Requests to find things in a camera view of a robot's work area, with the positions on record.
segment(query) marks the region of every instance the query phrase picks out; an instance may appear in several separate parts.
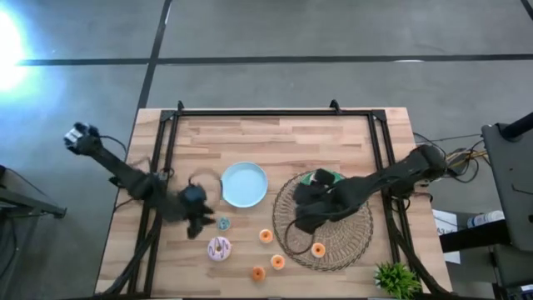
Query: bright light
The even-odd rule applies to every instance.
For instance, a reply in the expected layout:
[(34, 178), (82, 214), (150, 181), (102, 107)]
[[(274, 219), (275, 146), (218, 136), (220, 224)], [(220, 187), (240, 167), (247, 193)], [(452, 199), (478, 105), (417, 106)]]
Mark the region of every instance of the bright light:
[(22, 40), (15, 22), (6, 12), (0, 11), (0, 91), (19, 84), (26, 74), (25, 67), (16, 64), (23, 59)]

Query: light blue plate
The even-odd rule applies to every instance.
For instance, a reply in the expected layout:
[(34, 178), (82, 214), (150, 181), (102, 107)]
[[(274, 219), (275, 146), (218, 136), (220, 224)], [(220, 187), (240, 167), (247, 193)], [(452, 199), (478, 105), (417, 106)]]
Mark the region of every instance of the light blue plate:
[(238, 162), (222, 174), (222, 196), (238, 208), (258, 204), (267, 194), (268, 179), (265, 171), (253, 162)]

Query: small orange object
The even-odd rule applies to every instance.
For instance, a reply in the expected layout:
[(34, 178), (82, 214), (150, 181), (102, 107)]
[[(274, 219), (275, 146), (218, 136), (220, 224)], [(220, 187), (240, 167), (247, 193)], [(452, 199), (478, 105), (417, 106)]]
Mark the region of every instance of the small orange object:
[(261, 232), (259, 233), (259, 239), (263, 243), (272, 242), (272, 239), (273, 239), (272, 231), (270, 231), (268, 229), (261, 230)]
[(315, 242), (311, 248), (311, 254), (315, 258), (321, 258), (326, 254), (326, 247), (319, 242)]
[(265, 269), (263, 267), (254, 267), (252, 269), (252, 279), (253, 281), (263, 281), (265, 280), (265, 277), (267, 276), (267, 272), (265, 272)]
[(285, 267), (285, 258), (279, 254), (272, 256), (270, 263), (276, 270), (281, 270)]

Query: wooden table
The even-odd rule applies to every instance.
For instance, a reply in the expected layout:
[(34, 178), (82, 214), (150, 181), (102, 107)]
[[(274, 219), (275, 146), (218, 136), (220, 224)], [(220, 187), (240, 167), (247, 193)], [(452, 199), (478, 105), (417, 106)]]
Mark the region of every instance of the wooden table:
[[(128, 163), (152, 155), (160, 111), (143, 109), (138, 113)], [(394, 153), (400, 160), (415, 146), (407, 110), (386, 108), (386, 115)], [(379, 138), (385, 158), (382, 136)], [(162, 159), (165, 149), (163, 144)], [(232, 227), (226, 232), (219, 232), (216, 226), (206, 227), (197, 239), (187, 240), (185, 223), (164, 224), (152, 297), (385, 296), (375, 287), (372, 278), (376, 263), (391, 260), (380, 193), (369, 200), (374, 217), (371, 244), (361, 259), (344, 270), (313, 271), (287, 257), (286, 267), (274, 271), (269, 267), (270, 257), (284, 254), (283, 251), (276, 240), (267, 245), (258, 240), (261, 229), (272, 229), (271, 212), (276, 194), (295, 174), (317, 168), (331, 169), (347, 177), (375, 172), (368, 122), (364, 117), (180, 117), (172, 159), (176, 175), (169, 189), (184, 188), (189, 174), (197, 168), (212, 168), (222, 174), (227, 167), (240, 161), (258, 163), (266, 171), (269, 179), (266, 197), (255, 207), (235, 208), (219, 200), (215, 180), (199, 177), (197, 181), (207, 189), (208, 205), (215, 209), (216, 217), (229, 217)], [(147, 163), (138, 167), (148, 170)], [(121, 191), (117, 203), (126, 200), (127, 193)], [(132, 257), (141, 210), (139, 203), (130, 202), (115, 212), (97, 292), (109, 287)], [(428, 199), (413, 198), (407, 216), (417, 255), (437, 282), (451, 291)], [(225, 262), (212, 262), (207, 257), (207, 243), (216, 236), (227, 237), (232, 242), (232, 255)], [(142, 290), (146, 260), (147, 255), (141, 268), (139, 290)], [(264, 282), (257, 284), (250, 279), (253, 266), (266, 268)]]

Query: floor stripe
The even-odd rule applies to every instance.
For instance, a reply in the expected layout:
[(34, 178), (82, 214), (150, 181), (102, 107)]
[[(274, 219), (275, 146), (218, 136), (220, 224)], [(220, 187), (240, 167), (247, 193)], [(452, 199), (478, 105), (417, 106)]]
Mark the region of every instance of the floor stripe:
[(527, 14), (530, 15), (531, 21), (533, 21), (533, 7), (531, 7), (531, 4), (528, 0), (520, 0), (522, 2), (522, 5), (524, 6), (524, 9), (527, 11)]
[(156, 38), (153, 42), (152, 54), (150, 55), (150, 62), (148, 63), (147, 74), (144, 77), (141, 95), (139, 96), (139, 102), (137, 103), (137, 110), (139, 108), (146, 108), (148, 103), (148, 96), (150, 95), (150, 88), (152, 87), (153, 76), (156, 72), (157, 58), (159, 57), (159, 52), (163, 43), (163, 37), (165, 35), (165, 29), (167, 27), (168, 13), (170, 12), (171, 5), (172, 0), (165, 0), (165, 2), (163, 3), (163, 9), (159, 18), (159, 26), (157, 27)]
[[(161, 49), (161, 41), (152, 52)], [(263, 63), (424, 63), (487, 62), (533, 60), (533, 53), (474, 55), (373, 55), (373, 56), (270, 56), (270, 57), (169, 57), (169, 58), (95, 58), (95, 59), (28, 59), (19, 66), (107, 66), (148, 65), (143, 98), (149, 93), (156, 65), (225, 65)]]
[(18, 66), (147, 65), (150, 58), (24, 59)]

